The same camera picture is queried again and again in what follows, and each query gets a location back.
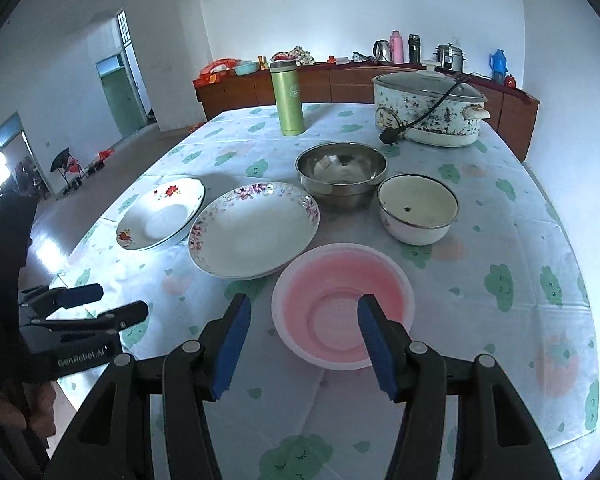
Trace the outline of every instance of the table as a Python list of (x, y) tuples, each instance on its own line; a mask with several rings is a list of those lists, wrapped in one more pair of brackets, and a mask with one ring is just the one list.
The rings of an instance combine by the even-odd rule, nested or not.
[[(230, 283), (197, 269), (185, 242), (128, 254), (115, 241), (126, 209), (157, 184), (195, 175), (206, 187), (206, 206), (252, 182), (296, 184), (296, 157), (319, 142), (364, 142), (384, 153), (389, 175), (421, 173), (449, 185), (460, 203), (457, 221), (438, 243), (414, 247), (385, 232), (373, 204), (351, 214), (324, 210), (310, 248), (357, 242), (394, 259), (416, 298), (411, 337), (444, 355), (472, 360), (488, 352), (497, 358), (554, 450), (563, 478), (581, 478), (588, 455), (576, 439), (595, 428), (598, 416), (594, 325), (573, 251), (525, 169), (484, 122), (479, 140), (465, 148), (406, 140), (384, 146), (373, 105), (303, 108), (308, 128), (301, 136), (282, 136), (275, 107), (232, 110), (165, 154), (89, 229), (52, 283), (100, 283), (103, 300), (57, 315), (92, 317), (144, 300), (148, 319), (125, 330), (122, 343), (136, 358), (148, 358), (198, 335), (236, 292), (244, 292), (253, 314), (231, 388), (206, 404), (224, 478), (384, 478), (403, 406), (389, 402), (371, 368), (323, 370), (286, 348), (270, 314), (279, 274)], [(74, 406), (101, 371), (59, 381)], [(166, 471), (159, 400), (152, 399), (154, 462)], [(448, 397), (440, 479), (451, 476), (457, 412), (457, 399)], [(293, 458), (296, 451), (311, 460)]]

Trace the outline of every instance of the green door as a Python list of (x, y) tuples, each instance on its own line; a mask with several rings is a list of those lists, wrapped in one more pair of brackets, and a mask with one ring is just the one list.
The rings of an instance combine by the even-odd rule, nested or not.
[(146, 117), (138, 107), (124, 67), (107, 72), (100, 80), (120, 135), (128, 137), (145, 126)]

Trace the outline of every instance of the pink bowl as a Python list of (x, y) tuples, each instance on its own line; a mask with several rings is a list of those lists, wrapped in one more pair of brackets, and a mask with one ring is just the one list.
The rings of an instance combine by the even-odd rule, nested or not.
[(379, 251), (330, 244), (296, 258), (273, 290), (271, 313), (282, 341), (299, 357), (331, 370), (371, 365), (358, 327), (358, 300), (375, 295), (388, 319), (409, 330), (415, 315), (411, 283)]

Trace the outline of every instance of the white tablecloth with green print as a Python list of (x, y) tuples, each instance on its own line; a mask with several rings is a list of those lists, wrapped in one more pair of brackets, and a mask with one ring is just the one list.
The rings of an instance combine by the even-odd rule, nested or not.
[[(186, 242), (129, 254), (115, 241), (116, 224), (134, 200), (172, 178), (199, 178), (206, 206), (251, 182), (297, 184), (296, 157), (320, 142), (364, 142), (385, 154), (390, 175), (421, 173), (448, 184), (460, 203), (457, 222), (440, 242), (414, 247), (387, 234), (375, 203), (356, 213), (324, 210), (310, 248), (357, 242), (394, 259), (415, 294), (411, 337), (448, 356), (472, 360), (488, 352), (497, 358), (554, 449), (563, 477), (581, 478), (587, 451), (573, 441), (591, 432), (598, 416), (594, 325), (573, 252), (524, 168), (486, 123), (479, 140), (465, 148), (406, 140), (388, 147), (378, 139), (373, 105), (305, 104), (304, 114), (306, 132), (283, 137), (275, 107), (225, 112), (152, 165), (84, 235), (53, 283), (103, 286), (103, 300), (69, 314), (93, 316), (145, 300), (147, 321), (123, 332), (122, 342), (136, 358), (149, 358), (195, 337), (222, 316), (236, 292), (246, 293), (251, 327), (231, 388), (205, 405), (224, 478), (384, 478), (403, 406), (389, 402), (371, 368), (323, 370), (286, 348), (270, 313), (279, 274), (230, 283), (197, 269)], [(101, 371), (60, 381), (75, 406)], [(160, 399), (154, 400), (156, 478), (166, 478)], [(457, 405), (448, 398), (440, 479), (451, 476)]]

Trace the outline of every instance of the human hand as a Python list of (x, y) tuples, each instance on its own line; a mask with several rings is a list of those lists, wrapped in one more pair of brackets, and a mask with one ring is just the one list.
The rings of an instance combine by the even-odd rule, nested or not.
[[(29, 418), (29, 427), (41, 438), (56, 434), (54, 401), (56, 391), (52, 383), (40, 384), (34, 393), (35, 405)], [(27, 421), (13, 404), (0, 392), (0, 426), (13, 426), (24, 430)]]

